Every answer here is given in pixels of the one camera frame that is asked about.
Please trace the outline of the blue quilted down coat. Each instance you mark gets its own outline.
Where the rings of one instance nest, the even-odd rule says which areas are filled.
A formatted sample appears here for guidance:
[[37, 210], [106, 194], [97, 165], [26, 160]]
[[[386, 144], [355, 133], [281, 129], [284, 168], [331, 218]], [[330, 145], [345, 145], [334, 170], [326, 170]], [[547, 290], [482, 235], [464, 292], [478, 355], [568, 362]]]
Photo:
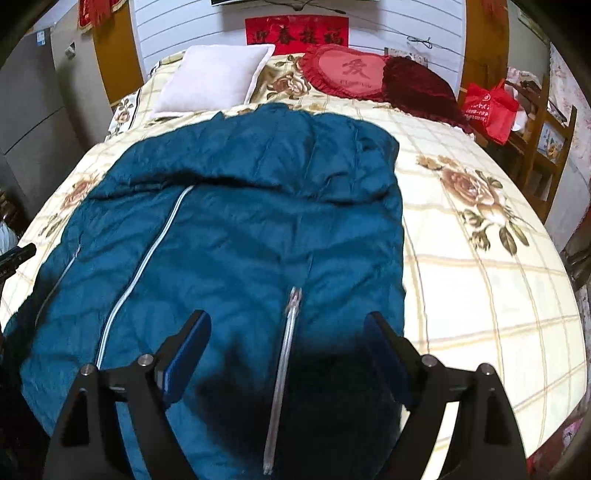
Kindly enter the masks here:
[[283, 104], [132, 145], [70, 217], [6, 327], [3, 364], [51, 433], [77, 370], [154, 351], [190, 314], [211, 340], [167, 413], [201, 479], [259, 479], [288, 295], [303, 294], [273, 475], [372, 479], [400, 409], [363, 341], [404, 328], [396, 138]]

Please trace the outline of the white plastic bag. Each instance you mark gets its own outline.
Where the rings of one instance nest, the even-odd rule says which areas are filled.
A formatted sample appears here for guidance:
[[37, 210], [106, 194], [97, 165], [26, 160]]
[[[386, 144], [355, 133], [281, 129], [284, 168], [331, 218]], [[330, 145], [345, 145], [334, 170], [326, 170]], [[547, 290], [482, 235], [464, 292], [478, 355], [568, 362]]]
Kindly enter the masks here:
[[18, 245], [18, 237], [4, 222], [0, 222], [0, 255], [4, 255]]

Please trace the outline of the floral plaid bed sheet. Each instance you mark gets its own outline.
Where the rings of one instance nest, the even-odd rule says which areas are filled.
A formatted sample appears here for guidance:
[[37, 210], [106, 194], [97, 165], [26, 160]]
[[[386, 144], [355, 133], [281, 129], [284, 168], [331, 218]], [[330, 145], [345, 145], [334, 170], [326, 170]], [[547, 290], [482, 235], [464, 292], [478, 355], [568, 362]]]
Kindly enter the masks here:
[[[168, 56], [157, 64], [138, 91], [139, 104], [129, 127], [84, 155], [24, 235], [25, 242], [35, 244], [36, 256], [7, 282], [1, 301], [5, 335], [1, 414], [16, 428], [22, 461], [13, 476], [35, 478], [44, 459], [31, 444], [31, 430], [39, 424], [3, 364], [6, 327], [31, 294], [41, 266], [75, 209], [132, 145], [218, 114], [243, 115], [267, 104], [367, 121], [396, 138], [394, 176], [403, 202], [405, 306], [404, 328], [395, 331], [419, 353], [433, 355], [443, 365], [472, 370], [491, 364], [515, 410], [526, 452], [541, 446], [586, 391], [584, 333], [571, 283], [549, 234], [495, 161], [456, 127], [386, 104], [315, 90], [301, 72], [298, 55], [270, 58], [249, 103], [226, 110], [156, 114], [153, 108], [160, 90], [183, 55]], [[273, 468], [280, 413], [301, 298], [300, 289], [291, 289], [284, 311], [259, 479], [277, 479]]]

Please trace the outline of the grey refrigerator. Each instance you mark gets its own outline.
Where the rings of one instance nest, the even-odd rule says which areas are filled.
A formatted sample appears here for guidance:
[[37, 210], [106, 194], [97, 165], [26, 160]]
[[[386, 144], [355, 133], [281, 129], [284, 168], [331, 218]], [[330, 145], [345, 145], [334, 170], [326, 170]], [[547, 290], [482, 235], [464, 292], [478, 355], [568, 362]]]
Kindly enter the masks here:
[[1, 187], [33, 218], [82, 156], [59, 86], [51, 30], [27, 34], [1, 67]]

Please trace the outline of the white square pillow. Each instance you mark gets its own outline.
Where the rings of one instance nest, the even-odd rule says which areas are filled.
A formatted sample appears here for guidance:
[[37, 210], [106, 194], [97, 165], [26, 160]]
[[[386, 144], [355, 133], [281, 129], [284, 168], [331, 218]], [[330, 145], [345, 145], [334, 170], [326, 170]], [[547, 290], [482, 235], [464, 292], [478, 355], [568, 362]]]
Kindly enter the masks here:
[[275, 49], [273, 44], [188, 48], [160, 90], [153, 112], [184, 114], [246, 104]]

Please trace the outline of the wooden shelf rack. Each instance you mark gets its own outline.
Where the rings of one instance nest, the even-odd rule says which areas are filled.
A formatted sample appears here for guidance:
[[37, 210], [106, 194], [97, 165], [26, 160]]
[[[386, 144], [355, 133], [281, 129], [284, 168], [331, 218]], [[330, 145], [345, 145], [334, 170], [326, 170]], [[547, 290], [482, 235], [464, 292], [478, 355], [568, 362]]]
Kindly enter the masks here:
[[568, 119], [561, 121], [552, 113], [550, 80], [543, 78], [542, 87], [524, 87], [509, 80], [519, 96], [531, 107], [524, 131], [512, 132], [506, 146], [515, 154], [509, 176], [530, 206], [545, 223], [567, 163], [574, 137], [577, 108], [572, 107]]

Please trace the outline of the red shopping bag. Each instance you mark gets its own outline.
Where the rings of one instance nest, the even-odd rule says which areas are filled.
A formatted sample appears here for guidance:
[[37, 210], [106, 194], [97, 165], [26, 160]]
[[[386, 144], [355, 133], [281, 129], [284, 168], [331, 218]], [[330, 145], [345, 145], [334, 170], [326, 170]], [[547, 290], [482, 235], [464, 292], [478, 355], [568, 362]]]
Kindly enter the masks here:
[[504, 79], [490, 90], [470, 83], [462, 106], [470, 125], [499, 145], [507, 143], [518, 110], [519, 102], [505, 90]]

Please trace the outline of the dark red velvet cushion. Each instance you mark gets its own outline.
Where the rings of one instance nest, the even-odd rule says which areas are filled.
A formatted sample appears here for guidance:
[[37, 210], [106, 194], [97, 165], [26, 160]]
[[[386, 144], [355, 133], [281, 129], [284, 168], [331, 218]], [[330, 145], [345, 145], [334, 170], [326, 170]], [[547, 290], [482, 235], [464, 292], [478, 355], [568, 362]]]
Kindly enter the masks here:
[[472, 132], [448, 82], [409, 58], [390, 56], [386, 60], [383, 96], [405, 113]]

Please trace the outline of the red heart-shaped cushion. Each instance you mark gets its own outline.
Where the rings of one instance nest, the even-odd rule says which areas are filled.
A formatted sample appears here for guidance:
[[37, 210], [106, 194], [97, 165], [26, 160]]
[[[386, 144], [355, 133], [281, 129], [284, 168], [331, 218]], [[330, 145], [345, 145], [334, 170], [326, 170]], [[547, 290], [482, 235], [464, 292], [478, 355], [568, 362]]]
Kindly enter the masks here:
[[387, 59], [384, 55], [327, 44], [308, 49], [298, 65], [305, 80], [326, 95], [384, 102]]

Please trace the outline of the red tasselled wall hanging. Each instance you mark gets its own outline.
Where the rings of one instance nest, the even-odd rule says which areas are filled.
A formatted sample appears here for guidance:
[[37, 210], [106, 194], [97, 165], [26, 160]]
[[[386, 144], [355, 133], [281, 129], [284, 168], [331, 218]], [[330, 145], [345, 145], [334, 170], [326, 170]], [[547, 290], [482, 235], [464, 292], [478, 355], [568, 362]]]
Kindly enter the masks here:
[[79, 0], [78, 28], [87, 31], [110, 18], [126, 0]]

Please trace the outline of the red calligraphy wall banner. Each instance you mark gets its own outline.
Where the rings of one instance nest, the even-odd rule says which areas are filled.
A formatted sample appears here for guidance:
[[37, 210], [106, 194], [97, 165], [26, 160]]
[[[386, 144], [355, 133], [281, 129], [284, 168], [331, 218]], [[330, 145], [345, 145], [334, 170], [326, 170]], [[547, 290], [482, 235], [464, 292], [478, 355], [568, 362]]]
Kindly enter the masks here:
[[349, 19], [331, 15], [274, 15], [245, 19], [246, 43], [296, 45], [349, 45]]

